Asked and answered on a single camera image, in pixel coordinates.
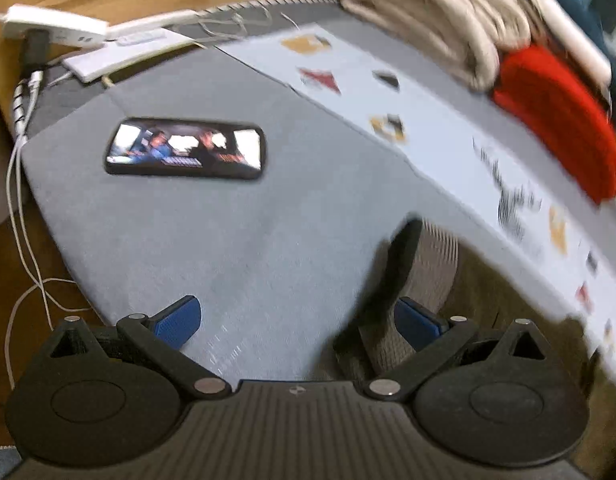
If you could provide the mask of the dark brown corduroy pants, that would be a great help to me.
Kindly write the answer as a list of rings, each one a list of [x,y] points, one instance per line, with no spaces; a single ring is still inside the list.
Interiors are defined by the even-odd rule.
[[[546,336],[581,388],[590,422],[574,463],[591,479],[616,479],[616,385],[599,353],[590,354],[584,326],[569,316],[553,322],[473,248],[433,222],[412,217],[378,246],[360,304],[336,337],[334,354],[344,378],[369,380],[395,368],[413,349],[393,322],[393,307],[408,297],[430,312],[465,315],[487,334],[529,318]]]

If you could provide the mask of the black smartphone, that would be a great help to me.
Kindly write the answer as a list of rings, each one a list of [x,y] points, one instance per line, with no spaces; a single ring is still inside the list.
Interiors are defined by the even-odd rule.
[[[108,174],[257,180],[267,162],[263,130],[248,122],[130,117],[112,134]]]

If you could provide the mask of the white printed bed runner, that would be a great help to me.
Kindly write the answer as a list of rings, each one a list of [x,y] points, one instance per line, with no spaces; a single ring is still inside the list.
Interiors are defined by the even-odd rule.
[[[549,294],[553,318],[581,320],[616,380],[616,223],[525,127],[359,21],[270,32],[224,52],[408,162]]]

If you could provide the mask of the red folded quilt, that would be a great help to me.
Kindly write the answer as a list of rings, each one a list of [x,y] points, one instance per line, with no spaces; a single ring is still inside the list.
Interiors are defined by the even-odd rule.
[[[570,68],[543,47],[507,54],[492,99],[538,136],[593,203],[616,197],[616,131]]]

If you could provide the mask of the cream folded blanket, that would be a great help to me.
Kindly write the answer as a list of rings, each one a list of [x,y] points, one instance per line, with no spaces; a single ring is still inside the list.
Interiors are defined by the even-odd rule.
[[[490,90],[502,52],[546,36],[529,0],[340,0],[348,12],[418,48],[475,91]]]

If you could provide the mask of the white power strip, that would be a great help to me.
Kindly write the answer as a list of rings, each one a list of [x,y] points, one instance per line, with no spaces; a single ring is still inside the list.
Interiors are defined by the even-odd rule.
[[[0,13],[0,26],[2,36],[8,39],[23,39],[31,30],[44,30],[51,44],[95,48],[106,40],[109,24],[81,14],[17,3]]]

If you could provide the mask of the white folded bedding stack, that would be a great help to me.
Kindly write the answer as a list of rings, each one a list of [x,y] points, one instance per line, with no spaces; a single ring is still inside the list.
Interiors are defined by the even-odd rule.
[[[553,36],[562,44],[599,90],[612,81],[611,63],[556,0],[530,0]]]

